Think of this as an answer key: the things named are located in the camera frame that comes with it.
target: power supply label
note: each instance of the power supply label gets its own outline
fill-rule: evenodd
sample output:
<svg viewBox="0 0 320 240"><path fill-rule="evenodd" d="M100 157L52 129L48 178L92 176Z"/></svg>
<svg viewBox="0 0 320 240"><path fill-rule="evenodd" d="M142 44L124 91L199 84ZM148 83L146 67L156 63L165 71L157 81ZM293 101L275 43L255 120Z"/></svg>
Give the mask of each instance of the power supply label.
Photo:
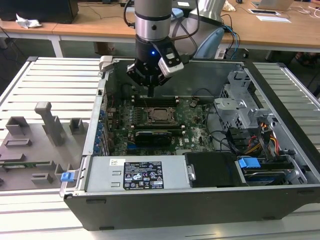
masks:
<svg viewBox="0 0 320 240"><path fill-rule="evenodd" d="M125 190L150 190L165 187L161 161L125 162L123 173Z"/></svg>

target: blue latch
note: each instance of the blue latch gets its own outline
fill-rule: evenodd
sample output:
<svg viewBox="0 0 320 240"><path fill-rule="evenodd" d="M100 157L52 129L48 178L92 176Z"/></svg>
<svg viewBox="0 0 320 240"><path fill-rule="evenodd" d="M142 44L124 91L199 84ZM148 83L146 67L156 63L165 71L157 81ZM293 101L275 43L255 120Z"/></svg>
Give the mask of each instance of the blue latch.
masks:
<svg viewBox="0 0 320 240"><path fill-rule="evenodd" d="M243 168L261 168L258 158L256 157L243 157L238 160L240 167Z"/></svg>
<svg viewBox="0 0 320 240"><path fill-rule="evenodd" d="M61 182L74 182L75 172L64 172L61 175Z"/></svg>

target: motherboard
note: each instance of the motherboard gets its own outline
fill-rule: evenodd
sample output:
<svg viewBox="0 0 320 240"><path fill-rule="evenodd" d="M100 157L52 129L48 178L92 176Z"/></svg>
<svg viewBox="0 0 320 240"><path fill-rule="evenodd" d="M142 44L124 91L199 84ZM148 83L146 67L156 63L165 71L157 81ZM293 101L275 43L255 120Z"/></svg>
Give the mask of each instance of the motherboard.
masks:
<svg viewBox="0 0 320 240"><path fill-rule="evenodd" d="M108 109L110 155L183 155L214 151L206 129L209 104L197 98L125 99Z"/></svg>

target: sticker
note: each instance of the sticker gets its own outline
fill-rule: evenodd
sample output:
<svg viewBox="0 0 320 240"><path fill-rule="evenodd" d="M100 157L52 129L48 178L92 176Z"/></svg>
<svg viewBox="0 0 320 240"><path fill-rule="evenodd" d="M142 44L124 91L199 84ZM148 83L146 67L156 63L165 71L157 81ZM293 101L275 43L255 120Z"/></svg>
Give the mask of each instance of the sticker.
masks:
<svg viewBox="0 0 320 240"><path fill-rule="evenodd" d="M189 3L185 2L185 1L178 1L178 5L179 6L184 6L184 7L190 7Z"/></svg>
<svg viewBox="0 0 320 240"><path fill-rule="evenodd" d="M23 165L12 165L12 166L3 166L5 169L24 169L26 168Z"/></svg>
<svg viewBox="0 0 320 240"><path fill-rule="evenodd" d="M125 162L126 162L126 159L111 158L110 166L123 166L125 165Z"/></svg>
<svg viewBox="0 0 320 240"><path fill-rule="evenodd" d="M125 190L151 190L165 187L161 161L123 162L123 164Z"/></svg>

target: white tissue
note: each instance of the white tissue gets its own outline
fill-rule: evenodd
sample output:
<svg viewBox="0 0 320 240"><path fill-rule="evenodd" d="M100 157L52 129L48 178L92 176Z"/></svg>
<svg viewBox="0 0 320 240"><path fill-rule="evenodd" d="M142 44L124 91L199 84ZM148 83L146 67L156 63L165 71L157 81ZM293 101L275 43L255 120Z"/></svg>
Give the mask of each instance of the white tissue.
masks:
<svg viewBox="0 0 320 240"><path fill-rule="evenodd" d="M41 27L42 25L39 23L38 20L28 20L28 19L24 19L20 16L18 16L18 14L16 14L16 20L15 22L17 24L19 24L19 26L28 29L28 28L35 28L35 27Z"/></svg>

